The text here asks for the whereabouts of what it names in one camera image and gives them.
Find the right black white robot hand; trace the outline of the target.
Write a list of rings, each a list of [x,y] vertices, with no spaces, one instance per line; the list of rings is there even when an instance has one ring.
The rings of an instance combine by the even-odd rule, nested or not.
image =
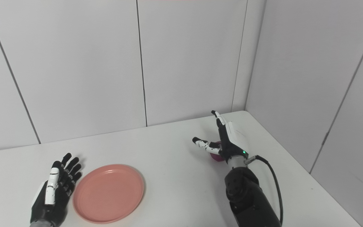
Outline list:
[[[211,113],[216,117],[220,141],[213,142],[194,137],[193,143],[209,152],[212,156],[217,155],[222,158],[231,169],[247,167],[248,152],[239,145],[233,122],[227,122],[215,110],[212,110]]]

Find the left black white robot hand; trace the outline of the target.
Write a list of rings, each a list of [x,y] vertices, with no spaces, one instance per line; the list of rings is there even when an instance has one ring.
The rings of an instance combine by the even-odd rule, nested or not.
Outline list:
[[[67,153],[52,164],[31,208],[30,227],[59,227],[65,221],[69,200],[82,177],[78,157]]]

